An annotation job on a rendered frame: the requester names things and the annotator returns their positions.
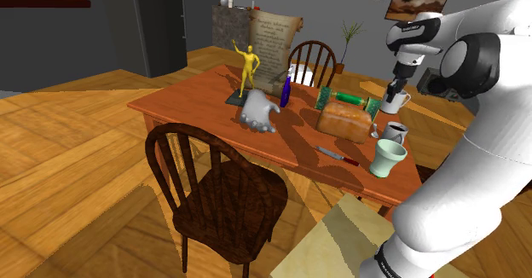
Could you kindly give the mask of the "brown spindle-back chair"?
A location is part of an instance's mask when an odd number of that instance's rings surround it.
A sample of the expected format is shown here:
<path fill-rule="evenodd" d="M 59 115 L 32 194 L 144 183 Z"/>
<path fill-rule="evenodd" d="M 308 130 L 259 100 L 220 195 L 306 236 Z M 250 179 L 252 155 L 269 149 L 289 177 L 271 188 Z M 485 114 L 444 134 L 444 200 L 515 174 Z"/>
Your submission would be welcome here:
<path fill-rule="evenodd" d="M 332 49 L 317 40 L 305 41 L 296 46 L 288 61 L 295 64 L 293 82 L 316 88 L 331 85 L 338 64 Z"/>

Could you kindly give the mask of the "stone grey cabinet with bottles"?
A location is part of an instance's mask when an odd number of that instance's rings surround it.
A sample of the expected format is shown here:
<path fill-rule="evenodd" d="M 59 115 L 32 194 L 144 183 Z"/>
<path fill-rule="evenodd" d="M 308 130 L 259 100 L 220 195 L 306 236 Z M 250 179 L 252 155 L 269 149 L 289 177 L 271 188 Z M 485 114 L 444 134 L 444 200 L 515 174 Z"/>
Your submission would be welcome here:
<path fill-rule="evenodd" d="M 239 49 L 250 44 L 251 7 L 232 7 L 230 0 L 220 0 L 212 6 L 212 45 L 233 50 L 231 40 Z"/>

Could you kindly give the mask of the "blue bottle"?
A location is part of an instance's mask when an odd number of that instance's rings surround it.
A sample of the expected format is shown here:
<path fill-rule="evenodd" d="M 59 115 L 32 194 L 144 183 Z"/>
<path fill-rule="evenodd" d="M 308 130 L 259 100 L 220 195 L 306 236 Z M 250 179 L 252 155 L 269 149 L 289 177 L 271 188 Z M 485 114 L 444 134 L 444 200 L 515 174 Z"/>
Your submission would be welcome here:
<path fill-rule="evenodd" d="M 291 77 L 287 76 L 285 83 L 283 85 L 282 93 L 281 93 L 280 107 L 285 107 L 287 105 L 287 103 L 289 102 L 290 93 L 291 93 Z"/>

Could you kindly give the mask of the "black box appliance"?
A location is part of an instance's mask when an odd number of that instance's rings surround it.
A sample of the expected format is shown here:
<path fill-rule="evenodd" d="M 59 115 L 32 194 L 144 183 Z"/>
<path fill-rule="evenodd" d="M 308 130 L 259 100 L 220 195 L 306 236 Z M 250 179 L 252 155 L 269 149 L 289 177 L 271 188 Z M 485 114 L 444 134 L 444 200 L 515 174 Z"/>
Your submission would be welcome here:
<path fill-rule="evenodd" d="M 422 95 L 437 96 L 448 101 L 460 100 L 458 93 L 442 82 L 440 71 L 436 68 L 427 67 L 416 88 Z"/>

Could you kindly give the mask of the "potted green plant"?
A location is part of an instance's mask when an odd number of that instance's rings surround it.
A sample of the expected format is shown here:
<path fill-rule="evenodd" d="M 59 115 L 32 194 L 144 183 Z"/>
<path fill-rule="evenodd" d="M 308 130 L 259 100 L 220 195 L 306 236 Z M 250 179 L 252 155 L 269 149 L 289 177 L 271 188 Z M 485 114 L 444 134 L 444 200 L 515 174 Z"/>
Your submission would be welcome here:
<path fill-rule="evenodd" d="M 358 34 L 364 32 L 364 30 L 362 29 L 362 26 L 363 26 L 362 22 L 361 23 L 353 22 L 350 27 L 347 27 L 346 23 L 343 22 L 342 33 L 343 33 L 343 37 L 344 37 L 344 40 L 345 40 L 345 46 L 344 46 L 344 52 L 342 54 L 342 58 L 341 58 L 340 62 L 337 64 L 337 66 L 336 66 L 335 73 L 341 74 L 343 72 L 343 70 L 344 70 L 344 58 L 345 58 L 347 50 L 349 48 L 350 40 L 355 35 L 358 35 Z"/>

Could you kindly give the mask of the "pale green cup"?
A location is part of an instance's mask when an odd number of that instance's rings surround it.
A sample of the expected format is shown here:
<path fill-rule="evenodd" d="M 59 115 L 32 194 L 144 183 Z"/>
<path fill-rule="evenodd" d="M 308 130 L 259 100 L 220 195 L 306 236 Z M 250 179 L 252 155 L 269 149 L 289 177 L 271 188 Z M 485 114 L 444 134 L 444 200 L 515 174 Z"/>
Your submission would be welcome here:
<path fill-rule="evenodd" d="M 379 178 L 388 177 L 390 170 L 404 160 L 408 151 L 400 143 L 388 139 L 380 139 L 375 146 L 375 156 L 369 166 L 370 172 Z"/>

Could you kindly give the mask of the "dark brown wooden chair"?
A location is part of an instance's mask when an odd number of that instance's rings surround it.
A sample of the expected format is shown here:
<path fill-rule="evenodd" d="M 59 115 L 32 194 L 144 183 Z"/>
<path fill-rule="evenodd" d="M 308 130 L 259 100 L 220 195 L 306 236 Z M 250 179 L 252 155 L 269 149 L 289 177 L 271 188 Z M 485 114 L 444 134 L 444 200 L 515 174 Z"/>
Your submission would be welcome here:
<path fill-rule="evenodd" d="M 210 147 L 211 168 L 202 178 L 196 176 L 190 138 Z M 242 265 L 242 278 L 249 278 L 251 262 L 271 240 L 286 207 L 283 179 L 192 125 L 155 127 L 147 135 L 145 152 L 182 237 L 182 260 L 188 259 L 188 240 L 196 240 Z"/>

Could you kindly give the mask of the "dark grey tall cabinet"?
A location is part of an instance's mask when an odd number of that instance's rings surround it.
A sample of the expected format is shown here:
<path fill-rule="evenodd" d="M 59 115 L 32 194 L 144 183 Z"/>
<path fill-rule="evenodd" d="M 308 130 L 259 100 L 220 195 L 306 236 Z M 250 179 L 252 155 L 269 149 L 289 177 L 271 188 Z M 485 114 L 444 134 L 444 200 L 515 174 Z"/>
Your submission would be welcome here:
<path fill-rule="evenodd" d="M 183 0 L 103 0 L 119 68 L 154 78 L 187 65 Z"/>

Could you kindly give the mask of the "beige parchment scroll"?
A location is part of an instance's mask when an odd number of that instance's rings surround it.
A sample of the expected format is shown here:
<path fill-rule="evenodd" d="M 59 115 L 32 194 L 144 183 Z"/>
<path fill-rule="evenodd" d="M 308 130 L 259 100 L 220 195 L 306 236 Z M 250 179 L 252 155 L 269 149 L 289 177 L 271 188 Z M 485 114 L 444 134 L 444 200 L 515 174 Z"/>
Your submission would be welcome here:
<path fill-rule="evenodd" d="M 292 40 L 303 27 L 304 19 L 256 9 L 250 12 L 250 19 L 249 41 L 260 60 L 253 78 L 255 86 L 266 94 L 281 97 Z"/>

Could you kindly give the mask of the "yellow human figure statue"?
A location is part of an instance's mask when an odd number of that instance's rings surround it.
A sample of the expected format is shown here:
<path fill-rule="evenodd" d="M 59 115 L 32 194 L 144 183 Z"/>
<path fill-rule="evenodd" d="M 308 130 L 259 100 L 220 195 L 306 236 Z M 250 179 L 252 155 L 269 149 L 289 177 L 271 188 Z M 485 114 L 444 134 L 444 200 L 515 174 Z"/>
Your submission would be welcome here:
<path fill-rule="evenodd" d="M 258 66 L 260 65 L 260 59 L 256 54 L 253 53 L 253 47 L 250 44 L 247 46 L 246 51 L 241 51 L 236 46 L 236 42 L 234 39 L 232 39 L 231 42 L 234 46 L 234 51 L 244 58 L 244 66 L 241 74 L 241 85 L 239 94 L 239 98 L 241 98 L 243 96 L 246 81 L 250 82 L 253 89 L 255 88 L 253 78 Z"/>

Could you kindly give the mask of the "white mug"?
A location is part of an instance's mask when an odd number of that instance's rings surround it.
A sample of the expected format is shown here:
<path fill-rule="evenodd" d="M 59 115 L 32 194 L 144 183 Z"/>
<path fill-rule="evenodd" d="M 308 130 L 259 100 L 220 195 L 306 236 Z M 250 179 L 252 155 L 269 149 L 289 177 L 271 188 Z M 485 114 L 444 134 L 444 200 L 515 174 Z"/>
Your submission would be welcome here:
<path fill-rule="evenodd" d="M 380 110 L 388 114 L 397 114 L 399 109 L 403 107 L 410 99 L 411 95 L 407 91 L 402 90 L 400 93 L 394 95 L 391 102 L 387 101 L 388 94 L 384 93 Z"/>

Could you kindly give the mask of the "red-handled knife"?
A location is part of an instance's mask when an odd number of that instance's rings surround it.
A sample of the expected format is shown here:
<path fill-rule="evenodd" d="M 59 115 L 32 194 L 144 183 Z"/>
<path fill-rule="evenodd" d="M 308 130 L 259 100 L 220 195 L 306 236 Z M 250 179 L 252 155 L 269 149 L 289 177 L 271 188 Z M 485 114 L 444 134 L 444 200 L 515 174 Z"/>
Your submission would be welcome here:
<path fill-rule="evenodd" d="M 350 159 L 348 157 L 344 157 L 344 156 L 342 156 L 342 155 L 340 155 L 338 153 L 334 153 L 334 152 L 332 152 L 332 151 L 330 151 L 328 149 L 325 149 L 323 147 L 320 147 L 320 146 L 316 146 L 315 148 L 318 151 L 322 152 L 323 154 L 325 154 L 325 155 L 327 155 L 329 157 L 332 157 L 332 158 L 337 159 L 337 160 L 342 160 L 342 161 L 344 161 L 346 163 L 349 163 L 351 165 L 354 165 L 354 166 L 359 166 L 359 162 L 357 162 L 357 161 L 355 161 L 353 159 Z"/>

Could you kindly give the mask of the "brown framed wall picture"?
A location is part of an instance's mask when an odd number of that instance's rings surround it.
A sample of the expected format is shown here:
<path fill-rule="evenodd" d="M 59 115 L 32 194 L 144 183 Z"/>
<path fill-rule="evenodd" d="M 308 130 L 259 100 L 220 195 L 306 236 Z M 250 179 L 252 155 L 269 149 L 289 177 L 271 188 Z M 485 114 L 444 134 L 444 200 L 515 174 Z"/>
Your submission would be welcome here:
<path fill-rule="evenodd" d="M 448 0 L 391 0 L 386 11 L 387 20 L 414 20 L 421 12 L 441 13 Z"/>

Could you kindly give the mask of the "grey hand sculpture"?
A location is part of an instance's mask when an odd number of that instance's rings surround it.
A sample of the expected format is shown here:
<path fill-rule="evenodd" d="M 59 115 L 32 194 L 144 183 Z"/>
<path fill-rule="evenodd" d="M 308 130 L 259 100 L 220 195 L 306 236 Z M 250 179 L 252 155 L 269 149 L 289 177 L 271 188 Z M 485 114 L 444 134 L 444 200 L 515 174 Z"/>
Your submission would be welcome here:
<path fill-rule="evenodd" d="M 240 114 L 240 122 L 247 124 L 251 129 L 257 129 L 259 132 L 275 133 L 276 129 L 269 120 L 271 110 L 280 113 L 280 108 L 270 101 L 261 90 L 249 90 Z"/>

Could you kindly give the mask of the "grey mug with dark drink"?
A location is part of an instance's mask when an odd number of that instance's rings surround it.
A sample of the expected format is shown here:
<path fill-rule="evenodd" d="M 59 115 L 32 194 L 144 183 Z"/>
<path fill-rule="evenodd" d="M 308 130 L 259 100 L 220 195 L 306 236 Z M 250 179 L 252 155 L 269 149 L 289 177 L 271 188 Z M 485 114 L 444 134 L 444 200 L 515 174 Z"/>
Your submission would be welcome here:
<path fill-rule="evenodd" d="M 389 121 L 386 124 L 380 138 L 392 140 L 402 145 L 405 142 L 407 133 L 408 127 L 406 125 L 395 121 Z"/>

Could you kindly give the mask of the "reddish wooden table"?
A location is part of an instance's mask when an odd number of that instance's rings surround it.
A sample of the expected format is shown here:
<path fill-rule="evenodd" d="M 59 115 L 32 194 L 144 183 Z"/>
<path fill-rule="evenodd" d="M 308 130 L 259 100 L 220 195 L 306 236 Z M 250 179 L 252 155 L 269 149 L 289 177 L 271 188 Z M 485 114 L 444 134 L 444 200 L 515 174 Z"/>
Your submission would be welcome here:
<path fill-rule="evenodd" d="M 373 200 L 382 206 L 383 217 L 390 217 L 395 207 L 420 187 L 413 156 L 395 165 L 388 177 L 377 178 L 369 171 L 376 139 L 368 137 L 363 144 L 355 144 L 316 130 L 320 115 L 314 108 L 316 88 L 292 86 L 288 104 L 280 113 L 270 114 L 275 133 L 250 130 L 240 122 L 240 107 L 225 102 L 240 85 L 240 73 L 238 67 L 221 65 L 134 100 L 129 106 L 143 113 L 148 130 L 171 122 L 197 126 L 242 153 Z M 359 166 L 329 157 L 316 146 L 353 159 Z"/>

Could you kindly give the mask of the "beige robot stand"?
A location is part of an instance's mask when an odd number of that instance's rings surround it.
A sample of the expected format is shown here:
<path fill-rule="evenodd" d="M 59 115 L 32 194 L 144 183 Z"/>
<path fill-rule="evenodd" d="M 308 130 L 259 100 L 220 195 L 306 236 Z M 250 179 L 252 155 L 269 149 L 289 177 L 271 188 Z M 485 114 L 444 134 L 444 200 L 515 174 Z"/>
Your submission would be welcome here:
<path fill-rule="evenodd" d="M 388 220 L 345 194 L 269 278 L 359 278 L 361 262 L 393 232 Z"/>

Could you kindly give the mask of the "brown bread loaf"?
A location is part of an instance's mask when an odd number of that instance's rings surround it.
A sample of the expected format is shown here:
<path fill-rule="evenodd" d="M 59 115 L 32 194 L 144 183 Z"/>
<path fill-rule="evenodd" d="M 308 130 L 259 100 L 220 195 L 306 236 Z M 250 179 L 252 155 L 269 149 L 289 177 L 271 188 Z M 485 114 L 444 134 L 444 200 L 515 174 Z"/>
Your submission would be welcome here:
<path fill-rule="evenodd" d="M 363 144 L 372 125 L 368 112 L 352 105 L 328 102 L 321 111 L 316 129 L 331 136 Z"/>

